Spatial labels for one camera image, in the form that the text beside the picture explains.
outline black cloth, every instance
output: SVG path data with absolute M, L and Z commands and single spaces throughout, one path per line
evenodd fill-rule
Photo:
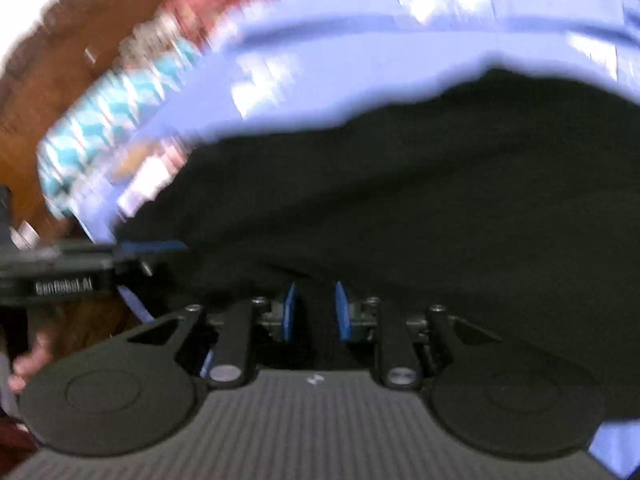
M 640 416 L 639 125 L 606 92 L 490 71 L 339 128 L 201 146 L 118 238 L 193 250 L 154 290 L 174 306 L 328 290 L 305 306 L 318 367 L 346 359 L 343 280 L 577 362 L 611 417 Z

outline black garment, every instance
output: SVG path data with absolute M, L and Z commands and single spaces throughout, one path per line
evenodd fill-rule
M 175 301 L 329 291 L 305 312 L 320 368 L 345 359 L 340 279 L 582 364 L 611 416 L 640 416 L 639 124 L 597 89 L 492 71 L 340 128 L 200 147 L 118 238 L 193 249 L 162 281 Z

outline circular black disc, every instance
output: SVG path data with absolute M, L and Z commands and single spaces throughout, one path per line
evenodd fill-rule
M 604 397 L 587 372 L 503 344 L 469 349 L 436 378 L 430 401 L 463 442 L 521 460 L 584 449 L 605 413 Z
M 20 412 L 45 446 L 114 456 L 151 446 L 181 427 L 195 403 L 190 377 L 161 348 L 126 344 L 45 368 L 20 396 Z

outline ribbed gray surface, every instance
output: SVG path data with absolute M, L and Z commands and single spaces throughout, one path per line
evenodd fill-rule
M 45 450 L 10 480 L 609 480 L 585 452 L 538 464 L 496 460 L 450 438 L 420 400 L 366 372 L 262 372 L 217 392 L 169 440 L 113 459 Z

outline teal patterned fabric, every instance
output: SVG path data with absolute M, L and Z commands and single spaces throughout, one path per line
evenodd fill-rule
M 70 216 L 68 194 L 92 162 L 123 143 L 182 87 L 182 76 L 200 57 L 187 40 L 150 68 L 107 72 L 47 132 L 38 146 L 38 176 L 51 213 Z

